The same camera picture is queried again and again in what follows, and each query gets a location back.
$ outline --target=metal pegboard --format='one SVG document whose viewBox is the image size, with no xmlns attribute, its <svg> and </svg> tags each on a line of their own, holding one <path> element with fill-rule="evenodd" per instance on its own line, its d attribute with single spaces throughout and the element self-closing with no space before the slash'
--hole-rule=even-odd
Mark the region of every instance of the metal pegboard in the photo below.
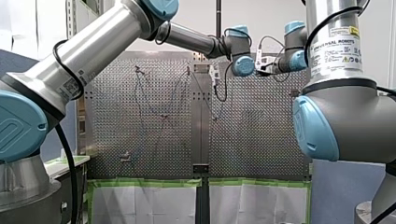
<svg viewBox="0 0 396 224">
<path fill-rule="evenodd" d="M 222 74 L 227 65 L 219 63 Z M 304 84 L 305 72 L 291 73 L 282 83 L 272 77 L 228 75 L 227 102 L 213 97 L 218 118 L 211 122 L 210 176 L 309 179 L 310 160 L 294 135 L 290 96 Z M 223 97 L 223 82 L 219 94 Z"/>
<path fill-rule="evenodd" d="M 192 177 L 191 61 L 125 52 L 98 76 L 86 92 L 90 178 Z"/>
</svg>

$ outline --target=metal pole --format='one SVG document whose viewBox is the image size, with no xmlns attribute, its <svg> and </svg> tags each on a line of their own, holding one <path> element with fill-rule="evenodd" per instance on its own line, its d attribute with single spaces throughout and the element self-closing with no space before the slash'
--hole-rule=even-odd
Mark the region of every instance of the metal pole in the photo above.
<svg viewBox="0 0 396 224">
<path fill-rule="evenodd" d="M 221 37 L 221 0 L 216 0 L 216 37 Z"/>
</svg>

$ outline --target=blue joint cap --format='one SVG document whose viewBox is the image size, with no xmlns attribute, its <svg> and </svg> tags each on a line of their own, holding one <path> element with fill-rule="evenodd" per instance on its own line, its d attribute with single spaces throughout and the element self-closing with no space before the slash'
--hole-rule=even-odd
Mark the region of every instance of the blue joint cap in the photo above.
<svg viewBox="0 0 396 224">
<path fill-rule="evenodd" d="M 339 148 L 332 127 L 319 107 L 307 96 L 293 104 L 294 131 L 301 151 L 310 158 L 338 161 Z"/>
<path fill-rule="evenodd" d="M 248 27 L 246 25 L 238 25 L 238 26 L 232 27 L 231 29 L 232 30 L 228 31 L 228 35 L 230 35 L 230 36 L 247 37 L 246 35 L 244 35 L 244 33 L 248 35 Z"/>
<path fill-rule="evenodd" d="M 303 21 L 291 21 L 285 26 L 285 35 L 304 27 L 305 23 Z"/>
<path fill-rule="evenodd" d="M 178 11 L 178 0 L 142 0 L 148 9 L 158 18 L 170 21 Z"/>
<path fill-rule="evenodd" d="M 291 72 L 298 72 L 307 67 L 303 50 L 298 50 L 293 53 L 289 61 L 289 67 Z"/>
<path fill-rule="evenodd" d="M 0 91 L 0 102 L 0 161 L 13 162 L 32 155 L 48 132 L 43 110 L 10 91 Z"/>
<path fill-rule="evenodd" d="M 233 71 L 238 77 L 248 77 L 254 72 L 254 60 L 249 56 L 242 56 L 233 65 Z"/>
</svg>

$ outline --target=wire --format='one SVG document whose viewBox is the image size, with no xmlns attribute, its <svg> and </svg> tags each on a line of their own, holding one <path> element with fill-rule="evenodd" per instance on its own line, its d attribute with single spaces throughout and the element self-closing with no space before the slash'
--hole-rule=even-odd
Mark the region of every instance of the wire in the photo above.
<svg viewBox="0 0 396 224">
<path fill-rule="evenodd" d="M 278 83 L 283 83 L 283 82 L 287 81 L 289 79 L 289 77 L 290 77 L 290 73 L 288 73 L 288 75 L 283 79 L 277 79 L 276 76 L 273 76 L 274 80 Z"/>
<path fill-rule="evenodd" d="M 371 0 L 367 0 L 366 5 L 364 5 L 363 10 L 361 11 L 361 13 L 359 14 L 359 16 L 361 14 L 363 14 L 363 12 L 366 10 L 366 8 L 369 6 Z"/>
<path fill-rule="evenodd" d="M 58 48 L 66 42 L 67 40 L 61 40 L 55 46 L 53 46 L 52 54 L 55 57 L 56 62 L 64 69 L 64 71 L 66 71 L 69 74 L 70 77 L 72 77 L 76 81 L 78 85 L 79 94 L 72 100 L 77 100 L 79 97 L 81 97 L 84 94 L 84 85 L 82 85 L 81 80 L 76 76 L 76 74 L 74 74 L 70 68 L 68 68 L 64 63 L 62 63 L 61 57 L 59 57 L 58 54 Z"/>
<path fill-rule="evenodd" d="M 393 91 L 393 90 L 390 90 L 390 89 L 387 89 L 387 88 L 384 88 L 384 87 L 376 87 L 376 89 L 378 91 L 384 91 L 384 92 L 387 92 L 387 93 L 389 93 L 391 95 L 396 96 L 396 91 Z"/>
<path fill-rule="evenodd" d="M 233 65 L 233 63 L 228 64 L 227 68 L 225 69 L 225 74 L 224 74 L 224 99 L 221 99 L 219 97 L 219 93 L 218 93 L 218 86 L 214 86 L 214 90 L 215 90 L 215 95 L 218 98 L 218 100 L 220 102 L 226 102 L 227 101 L 227 74 L 228 74 L 228 70 L 230 69 L 230 67 Z"/>
<path fill-rule="evenodd" d="M 387 210 L 382 212 L 378 217 L 376 217 L 370 224 L 378 224 L 380 221 L 382 221 L 385 217 L 389 216 L 396 210 L 396 203 L 391 205 Z"/>
<path fill-rule="evenodd" d="M 55 127 L 56 133 L 61 140 L 62 147 L 64 148 L 64 153 L 66 154 L 67 163 L 69 164 L 70 170 L 70 180 L 72 183 L 72 218 L 71 224 L 77 224 L 78 220 L 78 183 L 77 183 L 77 172 L 76 166 L 73 159 L 72 150 L 70 149 L 67 138 L 64 135 L 64 130 L 60 124 Z"/>
<path fill-rule="evenodd" d="M 237 29 L 234 29 L 234 28 L 227 28 L 227 29 L 224 30 L 224 35 L 225 36 L 227 36 L 227 31 L 229 31 L 229 32 L 230 31 L 234 31 L 234 32 L 237 32 L 239 34 L 245 35 L 248 38 L 249 45 L 251 46 L 253 44 L 253 40 L 251 39 L 250 35 L 248 35 L 246 32 L 243 32 L 243 31 L 240 31 L 240 30 L 237 30 Z"/>
<path fill-rule="evenodd" d="M 305 59 L 305 63 L 309 64 L 309 60 L 308 60 L 308 51 L 311 47 L 312 42 L 315 39 L 315 36 L 319 33 L 319 31 L 325 27 L 332 19 L 348 13 L 348 12 L 362 12 L 364 9 L 362 7 L 347 7 L 344 8 L 340 11 L 334 12 L 333 14 L 331 14 L 330 16 L 328 16 L 324 21 L 322 21 L 317 27 L 315 27 L 315 29 L 311 32 L 311 34 L 309 35 L 308 39 L 306 40 L 306 44 L 304 47 L 304 59 Z"/>
<path fill-rule="evenodd" d="M 366 10 L 366 8 L 369 6 L 370 1 L 371 1 L 371 0 L 367 0 L 367 1 L 366 1 L 366 5 L 364 5 L 363 11 L 362 11 L 361 13 L 359 13 L 359 16 L 360 16 L 361 14 L 363 14 L 363 12 L 364 12 L 364 11 Z M 306 5 L 305 0 L 301 0 L 301 2 L 304 4 L 304 6 Z"/>
<path fill-rule="evenodd" d="M 275 37 L 273 37 L 273 36 L 271 36 L 271 35 L 265 35 L 265 36 L 263 36 L 262 39 L 260 40 L 259 49 L 262 48 L 262 41 L 264 41 L 264 39 L 266 39 L 266 38 L 270 38 L 270 39 L 274 40 L 274 41 L 275 41 L 276 43 L 278 43 L 280 46 L 282 46 L 283 48 L 285 48 L 285 45 L 284 45 L 282 42 L 280 42 L 279 40 L 277 40 Z"/>
</svg>

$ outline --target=white sticker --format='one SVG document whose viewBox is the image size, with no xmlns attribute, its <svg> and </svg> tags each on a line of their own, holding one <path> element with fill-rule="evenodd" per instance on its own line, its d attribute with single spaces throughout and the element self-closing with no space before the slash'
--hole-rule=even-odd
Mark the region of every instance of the white sticker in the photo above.
<svg viewBox="0 0 396 224">
<path fill-rule="evenodd" d="M 338 35 L 311 47 L 311 75 L 329 75 L 338 69 L 362 72 L 361 43 L 358 36 Z"/>
<path fill-rule="evenodd" d="M 330 30 L 330 36 L 350 35 L 349 27 L 336 27 Z"/>
<path fill-rule="evenodd" d="M 77 82 L 73 78 L 70 78 L 56 91 L 68 101 L 78 93 L 79 89 Z"/>
<path fill-rule="evenodd" d="M 96 77 L 96 73 L 92 72 L 90 74 L 85 73 L 83 70 L 79 70 L 77 73 L 77 77 L 79 78 L 79 80 L 81 81 L 81 84 L 83 86 L 87 86 L 88 83 L 90 83 L 95 77 Z M 72 99 L 74 96 L 76 96 L 78 94 L 78 92 L 80 91 L 78 89 L 78 84 L 77 82 L 70 77 L 69 80 L 67 80 L 60 88 L 58 88 L 58 90 L 56 90 L 60 95 L 62 95 L 62 97 L 69 101 L 70 99 Z"/>
<path fill-rule="evenodd" d="M 359 37 L 359 29 L 354 26 L 334 27 L 330 29 L 330 36 L 337 35 L 354 35 Z"/>
</svg>

